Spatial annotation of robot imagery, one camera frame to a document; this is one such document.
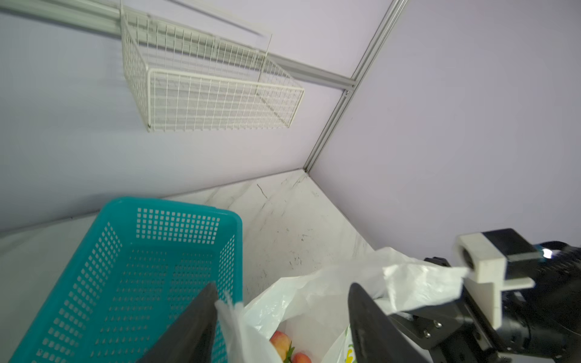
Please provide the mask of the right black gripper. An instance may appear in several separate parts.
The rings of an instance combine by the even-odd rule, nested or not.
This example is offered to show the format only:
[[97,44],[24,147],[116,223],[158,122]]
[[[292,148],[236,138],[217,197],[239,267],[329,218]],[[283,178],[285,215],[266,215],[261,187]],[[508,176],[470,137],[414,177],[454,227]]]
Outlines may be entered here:
[[580,249],[539,244],[550,252],[535,287],[501,294],[502,322],[494,329],[476,299],[459,299],[390,316],[399,331],[435,362],[510,362],[513,355],[580,360]]

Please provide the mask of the small red fruit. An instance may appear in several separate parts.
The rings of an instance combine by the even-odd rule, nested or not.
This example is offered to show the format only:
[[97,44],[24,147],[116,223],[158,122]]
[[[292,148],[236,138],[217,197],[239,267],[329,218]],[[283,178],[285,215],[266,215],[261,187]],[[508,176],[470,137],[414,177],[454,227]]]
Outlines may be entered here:
[[308,357],[307,354],[303,353],[303,352],[298,352],[296,354],[293,355],[292,363],[312,363],[312,360],[310,357]]

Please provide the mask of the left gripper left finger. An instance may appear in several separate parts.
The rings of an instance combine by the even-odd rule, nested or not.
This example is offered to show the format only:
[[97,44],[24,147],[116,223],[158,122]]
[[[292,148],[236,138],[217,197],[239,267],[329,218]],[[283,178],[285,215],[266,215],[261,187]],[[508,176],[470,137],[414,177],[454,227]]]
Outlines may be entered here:
[[173,322],[140,362],[211,362],[219,295],[208,284]]

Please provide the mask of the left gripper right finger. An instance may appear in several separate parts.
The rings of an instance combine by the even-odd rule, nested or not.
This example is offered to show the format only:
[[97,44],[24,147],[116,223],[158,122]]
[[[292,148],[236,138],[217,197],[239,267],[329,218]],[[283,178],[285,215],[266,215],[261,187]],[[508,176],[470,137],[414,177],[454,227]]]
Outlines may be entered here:
[[404,338],[361,285],[351,284],[347,302],[358,363],[427,361]]

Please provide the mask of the white plastic bag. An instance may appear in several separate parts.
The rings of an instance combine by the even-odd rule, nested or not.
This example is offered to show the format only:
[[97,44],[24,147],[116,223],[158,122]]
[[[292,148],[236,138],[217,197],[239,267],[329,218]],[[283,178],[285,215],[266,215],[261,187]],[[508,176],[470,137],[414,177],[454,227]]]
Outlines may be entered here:
[[357,362],[349,332],[350,286],[359,284],[386,314],[458,299],[466,267],[443,267],[386,247],[309,275],[281,278],[254,298],[216,302],[230,362],[280,362],[270,339],[286,333],[314,362]]

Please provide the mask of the large fake strawberry front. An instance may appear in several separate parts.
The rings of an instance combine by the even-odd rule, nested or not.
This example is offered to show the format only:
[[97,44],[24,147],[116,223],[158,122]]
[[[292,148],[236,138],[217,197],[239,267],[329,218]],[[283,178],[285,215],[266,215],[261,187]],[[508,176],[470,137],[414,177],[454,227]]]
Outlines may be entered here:
[[292,346],[292,340],[287,334],[281,331],[276,331],[269,341],[275,348],[281,361],[284,363],[291,362],[294,348]]

